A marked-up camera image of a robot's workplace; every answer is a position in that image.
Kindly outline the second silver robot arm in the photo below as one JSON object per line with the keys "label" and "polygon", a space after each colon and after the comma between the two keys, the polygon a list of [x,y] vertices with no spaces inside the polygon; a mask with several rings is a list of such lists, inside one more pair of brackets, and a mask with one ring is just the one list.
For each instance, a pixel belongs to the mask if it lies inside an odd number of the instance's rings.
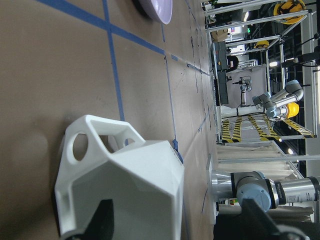
{"label": "second silver robot arm", "polygon": [[304,90],[299,81],[288,81],[285,87],[275,95],[265,92],[259,96],[253,96],[253,106],[227,107],[220,106],[219,113],[222,118],[265,114],[269,120],[277,118],[292,118],[298,115],[300,107],[298,102],[303,98]]}

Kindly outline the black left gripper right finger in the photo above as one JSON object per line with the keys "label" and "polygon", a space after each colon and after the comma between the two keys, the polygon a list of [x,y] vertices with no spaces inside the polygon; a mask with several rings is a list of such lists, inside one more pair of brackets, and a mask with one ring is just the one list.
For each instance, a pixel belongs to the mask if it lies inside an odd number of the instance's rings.
{"label": "black left gripper right finger", "polygon": [[253,199],[240,205],[220,204],[213,229],[215,240],[309,240],[301,229],[277,224]]}

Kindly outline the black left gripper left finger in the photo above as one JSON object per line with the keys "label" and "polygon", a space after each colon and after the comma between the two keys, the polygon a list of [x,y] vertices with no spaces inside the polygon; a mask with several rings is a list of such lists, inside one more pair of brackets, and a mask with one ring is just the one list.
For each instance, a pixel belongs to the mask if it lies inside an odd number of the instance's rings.
{"label": "black left gripper left finger", "polygon": [[102,200],[84,232],[66,233],[63,240],[112,240],[115,230],[112,199]]}

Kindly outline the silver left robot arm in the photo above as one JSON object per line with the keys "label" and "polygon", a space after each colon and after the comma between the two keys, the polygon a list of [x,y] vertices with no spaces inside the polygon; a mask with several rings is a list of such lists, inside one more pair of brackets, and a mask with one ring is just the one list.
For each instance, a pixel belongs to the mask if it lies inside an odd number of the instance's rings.
{"label": "silver left robot arm", "polygon": [[[172,192],[155,192],[140,180],[128,181],[128,188],[114,192],[80,189],[71,201],[71,212],[59,209],[63,240],[176,240],[182,224],[182,198],[178,186]],[[320,179],[307,177],[272,181],[261,172],[232,172],[222,181],[212,172],[212,187],[219,198],[235,197],[241,206],[241,229],[253,232],[255,240],[305,240],[296,227],[276,224],[267,212],[280,205],[318,201]]]}

